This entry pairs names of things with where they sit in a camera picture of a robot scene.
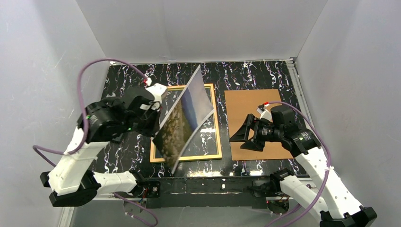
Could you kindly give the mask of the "brown backing board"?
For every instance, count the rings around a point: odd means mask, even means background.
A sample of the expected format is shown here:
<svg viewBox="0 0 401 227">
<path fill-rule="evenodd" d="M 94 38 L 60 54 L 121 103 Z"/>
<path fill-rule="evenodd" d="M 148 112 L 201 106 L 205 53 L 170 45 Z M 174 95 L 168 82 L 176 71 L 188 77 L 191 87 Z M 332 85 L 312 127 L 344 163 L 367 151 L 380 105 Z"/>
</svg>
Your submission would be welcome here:
<svg viewBox="0 0 401 227">
<path fill-rule="evenodd" d="M 281 101 L 278 89 L 227 90 L 225 91 L 228 134 L 233 136 L 248 114 L 259 117 L 258 106 L 265 102 Z M 233 161 L 292 159 L 290 152 L 282 148 L 279 142 L 267 142 L 264 150 L 251 151 L 241 149 L 241 142 L 231 142 Z"/>
</svg>

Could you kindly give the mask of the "green picture frame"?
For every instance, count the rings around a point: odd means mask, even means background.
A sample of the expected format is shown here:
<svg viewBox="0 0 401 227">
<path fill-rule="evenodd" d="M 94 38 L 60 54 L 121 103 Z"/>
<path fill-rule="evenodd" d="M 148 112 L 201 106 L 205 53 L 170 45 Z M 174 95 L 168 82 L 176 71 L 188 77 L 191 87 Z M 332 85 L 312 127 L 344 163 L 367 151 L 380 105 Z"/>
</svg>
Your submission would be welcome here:
<svg viewBox="0 0 401 227">
<path fill-rule="evenodd" d="M 166 97 L 163 99 L 164 106 L 160 121 L 167 115 L 167 110 L 171 108 L 180 93 L 184 90 L 185 85 L 167 87 Z M 198 161 L 207 159 L 221 159 L 222 148 L 220 141 L 218 113 L 215 102 L 214 85 L 204 84 L 208 97 L 214 107 L 214 113 L 200 127 L 199 131 L 194 135 L 192 141 L 180 157 L 180 161 Z M 163 163 L 165 160 L 160 154 L 153 142 L 150 146 L 150 163 Z"/>
</svg>

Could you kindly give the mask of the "landscape photo print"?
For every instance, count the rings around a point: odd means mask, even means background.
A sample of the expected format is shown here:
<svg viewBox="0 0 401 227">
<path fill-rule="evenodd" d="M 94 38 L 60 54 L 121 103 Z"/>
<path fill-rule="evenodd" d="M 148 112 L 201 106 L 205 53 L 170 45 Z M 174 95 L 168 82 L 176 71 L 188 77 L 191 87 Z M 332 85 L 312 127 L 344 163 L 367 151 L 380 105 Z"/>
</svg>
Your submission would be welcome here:
<svg viewBox="0 0 401 227">
<path fill-rule="evenodd" d="M 201 65 L 198 65 L 152 139 L 172 174 L 194 135 L 213 113 L 214 107 L 204 87 Z"/>
</svg>

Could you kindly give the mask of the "clear acrylic sheet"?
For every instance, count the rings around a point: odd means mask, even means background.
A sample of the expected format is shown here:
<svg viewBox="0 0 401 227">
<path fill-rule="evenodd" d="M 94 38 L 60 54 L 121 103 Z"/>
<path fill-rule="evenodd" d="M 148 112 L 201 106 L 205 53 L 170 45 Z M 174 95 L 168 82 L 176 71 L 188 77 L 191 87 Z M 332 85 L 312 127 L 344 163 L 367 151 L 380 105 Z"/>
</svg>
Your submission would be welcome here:
<svg viewBox="0 0 401 227">
<path fill-rule="evenodd" d="M 167 116 L 167 112 L 184 90 L 184 86 L 170 86 L 167 88 L 167 94 L 163 99 L 160 121 Z M 198 132 L 194 135 L 186 150 L 180 157 L 180 161 L 196 161 L 205 159 L 221 159 L 221 143 L 218 132 L 217 111 L 205 121 Z"/>
</svg>

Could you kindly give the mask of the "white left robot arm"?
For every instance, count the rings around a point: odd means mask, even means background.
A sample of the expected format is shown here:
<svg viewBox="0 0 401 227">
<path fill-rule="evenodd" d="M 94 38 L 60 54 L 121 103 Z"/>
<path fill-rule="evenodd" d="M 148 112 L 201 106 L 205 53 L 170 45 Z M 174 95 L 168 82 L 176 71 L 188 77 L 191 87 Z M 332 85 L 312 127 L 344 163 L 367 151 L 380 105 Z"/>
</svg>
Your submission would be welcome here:
<svg viewBox="0 0 401 227">
<path fill-rule="evenodd" d="M 54 207 L 78 207 L 97 195 L 113 192 L 133 194 L 147 183 L 135 170 L 103 174 L 90 170 L 99 152 L 128 132 L 154 137 L 159 130 L 161 104 L 167 87 L 130 87 L 122 97 L 107 97 L 86 107 L 78 119 L 67 150 L 52 171 L 40 175 Z"/>
</svg>

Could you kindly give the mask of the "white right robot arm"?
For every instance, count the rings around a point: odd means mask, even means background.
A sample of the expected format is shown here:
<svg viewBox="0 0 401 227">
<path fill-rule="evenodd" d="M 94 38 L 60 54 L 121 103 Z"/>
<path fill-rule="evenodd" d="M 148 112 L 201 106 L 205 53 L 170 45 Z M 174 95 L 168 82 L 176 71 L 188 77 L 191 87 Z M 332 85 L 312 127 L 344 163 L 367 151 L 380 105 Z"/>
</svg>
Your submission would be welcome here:
<svg viewBox="0 0 401 227">
<path fill-rule="evenodd" d="M 377 218 L 372 207 L 362 205 L 348 190 L 331 164 L 329 149 L 312 124 L 296 122 L 300 111 L 284 102 L 264 103 L 260 117 L 248 114 L 244 123 L 230 137 L 241 148 L 263 151 L 266 142 L 278 142 L 307 171 L 318 187 L 314 191 L 289 169 L 270 175 L 268 182 L 253 186 L 259 194 L 280 192 L 297 201 L 305 213 L 312 214 L 321 227 L 369 227 Z"/>
</svg>

